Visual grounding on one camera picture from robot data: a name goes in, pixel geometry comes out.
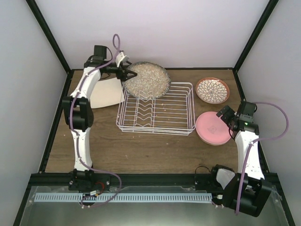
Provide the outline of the cream square plate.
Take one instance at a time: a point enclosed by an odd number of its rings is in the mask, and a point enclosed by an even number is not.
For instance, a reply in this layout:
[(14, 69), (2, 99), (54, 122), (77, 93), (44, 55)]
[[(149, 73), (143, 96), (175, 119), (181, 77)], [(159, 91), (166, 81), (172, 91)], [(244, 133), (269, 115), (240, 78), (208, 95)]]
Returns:
[(98, 81), (90, 97), (92, 109), (117, 105), (124, 101), (123, 87), (119, 79)]

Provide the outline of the dark speckled round plate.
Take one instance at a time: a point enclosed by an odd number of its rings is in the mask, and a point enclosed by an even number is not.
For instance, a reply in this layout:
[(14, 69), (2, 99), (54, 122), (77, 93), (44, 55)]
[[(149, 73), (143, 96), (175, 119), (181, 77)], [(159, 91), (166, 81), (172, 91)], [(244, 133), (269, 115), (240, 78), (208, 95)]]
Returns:
[(171, 79), (162, 66), (151, 62), (137, 62), (128, 69), (137, 75), (122, 84), (133, 97), (143, 100), (158, 99), (168, 92)]

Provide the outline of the pink round plate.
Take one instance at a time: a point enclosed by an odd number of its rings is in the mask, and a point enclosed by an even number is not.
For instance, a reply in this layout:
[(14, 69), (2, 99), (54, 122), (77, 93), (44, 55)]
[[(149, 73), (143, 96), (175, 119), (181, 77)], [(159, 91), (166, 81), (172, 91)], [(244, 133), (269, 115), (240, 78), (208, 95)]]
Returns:
[(216, 116), (217, 112), (202, 113), (196, 120), (196, 132), (207, 141), (223, 142), (231, 139), (232, 132), (228, 126)]

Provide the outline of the floral plate with orange rim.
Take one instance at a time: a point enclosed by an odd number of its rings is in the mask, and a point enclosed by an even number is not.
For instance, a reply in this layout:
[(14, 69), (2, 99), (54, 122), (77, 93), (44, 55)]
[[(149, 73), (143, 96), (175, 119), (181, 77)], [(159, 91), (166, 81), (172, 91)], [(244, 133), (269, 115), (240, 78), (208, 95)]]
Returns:
[(195, 91), (201, 100), (215, 105), (224, 103), (230, 96), (228, 85), (224, 81), (213, 77), (199, 80)]

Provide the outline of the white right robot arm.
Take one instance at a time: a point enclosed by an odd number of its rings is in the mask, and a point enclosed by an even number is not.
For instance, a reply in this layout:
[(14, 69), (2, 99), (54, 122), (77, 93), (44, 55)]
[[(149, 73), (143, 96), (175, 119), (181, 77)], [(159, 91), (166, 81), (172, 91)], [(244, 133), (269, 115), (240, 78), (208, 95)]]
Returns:
[(213, 189), (223, 189), (222, 206), (253, 217), (260, 215), (272, 192), (272, 184), (265, 179), (260, 164), (259, 126), (253, 121), (256, 109), (256, 104), (243, 100), (237, 111), (227, 105), (216, 114), (237, 145), (238, 170), (216, 165), (209, 177)]

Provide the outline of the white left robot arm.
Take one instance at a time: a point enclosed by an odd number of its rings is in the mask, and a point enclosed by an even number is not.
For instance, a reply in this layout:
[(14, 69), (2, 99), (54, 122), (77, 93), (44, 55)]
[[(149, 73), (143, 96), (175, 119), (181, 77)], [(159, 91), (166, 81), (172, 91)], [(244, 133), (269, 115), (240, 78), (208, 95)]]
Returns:
[(94, 122), (90, 104), (92, 92), (103, 73), (113, 73), (121, 82), (137, 76), (123, 63), (128, 57), (115, 46), (116, 53), (110, 61), (106, 60), (107, 47), (95, 45), (94, 54), (84, 63), (83, 75), (75, 90), (63, 98), (62, 106), (66, 124), (71, 130), (74, 141), (74, 169), (80, 172), (92, 171), (89, 134)]

